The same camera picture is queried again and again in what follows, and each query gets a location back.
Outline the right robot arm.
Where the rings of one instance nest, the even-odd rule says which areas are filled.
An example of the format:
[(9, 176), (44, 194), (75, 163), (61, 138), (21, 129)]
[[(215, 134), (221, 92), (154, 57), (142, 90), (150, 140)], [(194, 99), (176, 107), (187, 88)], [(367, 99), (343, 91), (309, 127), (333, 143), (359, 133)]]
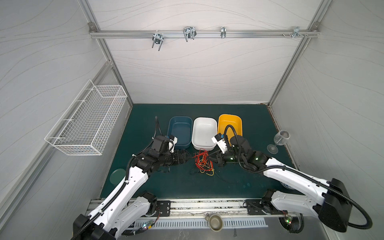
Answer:
[(295, 195), (268, 190), (258, 204), (264, 213), (277, 210), (312, 216), (340, 233), (348, 228), (369, 230), (373, 227), (370, 215), (350, 198), (340, 180), (327, 181), (291, 168), (261, 151), (254, 151), (248, 140), (237, 134), (231, 139), (226, 133), (211, 134), (209, 138), (220, 149), (219, 164), (224, 163), (226, 156), (233, 157), (245, 172), (263, 174), (299, 192)]

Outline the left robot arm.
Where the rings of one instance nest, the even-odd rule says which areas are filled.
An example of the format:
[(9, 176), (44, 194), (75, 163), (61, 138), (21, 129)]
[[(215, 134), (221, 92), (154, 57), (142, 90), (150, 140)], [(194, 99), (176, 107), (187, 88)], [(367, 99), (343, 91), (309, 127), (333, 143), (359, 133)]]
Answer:
[(157, 197), (145, 193), (129, 204), (138, 189), (159, 167), (184, 164), (186, 153), (175, 150), (177, 137), (156, 136), (128, 162), (126, 175), (87, 216), (80, 214), (73, 223), (74, 240), (116, 240), (138, 218), (156, 210)]

